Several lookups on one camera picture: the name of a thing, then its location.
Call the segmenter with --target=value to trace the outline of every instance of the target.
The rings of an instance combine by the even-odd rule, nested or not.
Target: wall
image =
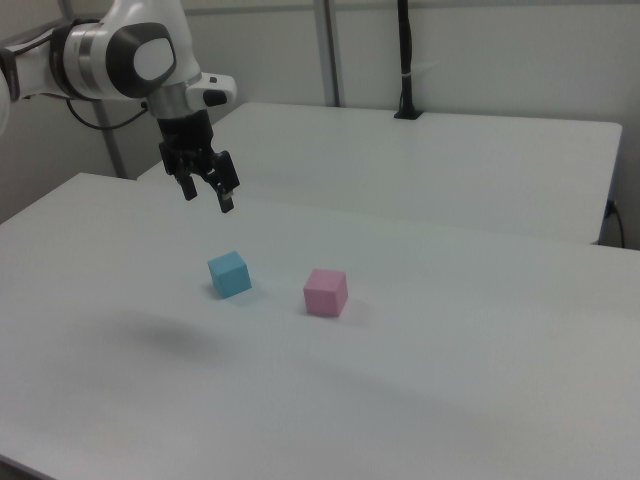
[[[388,2],[354,1],[339,0],[336,14],[345,104],[397,109],[396,12]],[[418,106],[623,125],[612,197],[628,244],[640,248],[640,5],[412,8],[410,15],[414,68],[433,62],[414,79]],[[618,245],[613,219],[603,238]]]
[[[0,39],[39,31],[61,16],[50,0],[3,0],[0,12]],[[82,112],[92,118],[90,110]],[[101,135],[87,132],[60,101],[34,97],[13,104],[0,136],[0,223],[79,172],[113,174]]]
[[[0,0],[0,40],[19,35],[61,18],[52,0]]]

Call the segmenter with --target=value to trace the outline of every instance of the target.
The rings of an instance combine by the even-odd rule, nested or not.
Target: table surface
[[[245,197],[588,244],[621,127],[249,103],[214,132]],[[161,164],[139,180],[175,183]]]
[[[80,175],[0,225],[0,454],[60,480],[640,477],[634,251]],[[254,287],[220,299],[237,249]],[[312,268],[347,272],[338,320]]]

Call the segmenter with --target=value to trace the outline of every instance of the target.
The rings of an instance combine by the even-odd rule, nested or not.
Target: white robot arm
[[[202,73],[180,0],[115,0],[100,21],[77,20],[0,49],[0,133],[10,104],[47,94],[67,100],[146,99],[158,120],[160,152],[185,198],[191,174],[218,193],[223,212],[239,185],[228,152],[214,153],[206,108],[235,100],[232,77]]]

